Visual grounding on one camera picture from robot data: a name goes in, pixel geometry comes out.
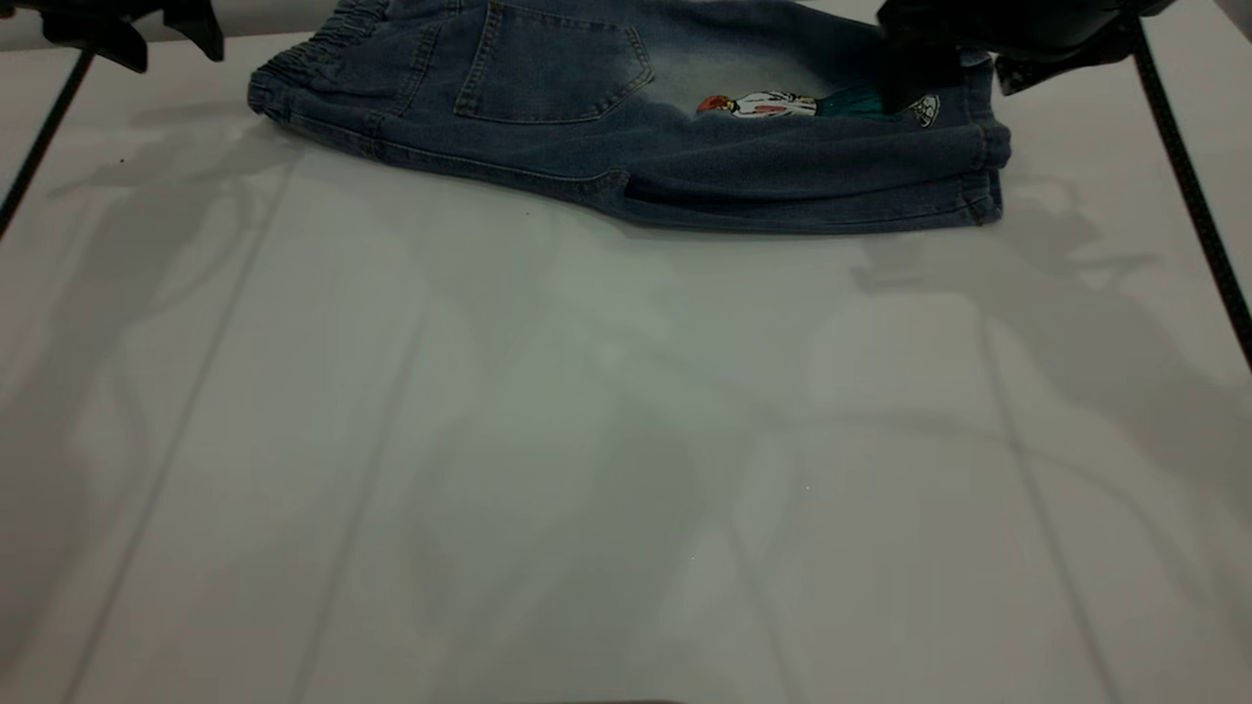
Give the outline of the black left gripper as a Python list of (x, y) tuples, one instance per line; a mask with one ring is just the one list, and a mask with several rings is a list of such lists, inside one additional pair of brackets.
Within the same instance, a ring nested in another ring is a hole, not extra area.
[(93, 53), (144, 74), (146, 40), (133, 28), (156, 15), (192, 40), (210, 61), (225, 59), (225, 35), (209, 0), (184, 1), (1, 1), (3, 23), (38, 18), (51, 44)]

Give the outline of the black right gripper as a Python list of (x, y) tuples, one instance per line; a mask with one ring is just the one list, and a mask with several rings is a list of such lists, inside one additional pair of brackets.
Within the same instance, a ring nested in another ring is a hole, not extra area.
[(1171, 1), (885, 1), (881, 108), (898, 114), (929, 91), (962, 84), (962, 49), (997, 53), (1003, 95), (1085, 66), (1131, 58), (1133, 18)]

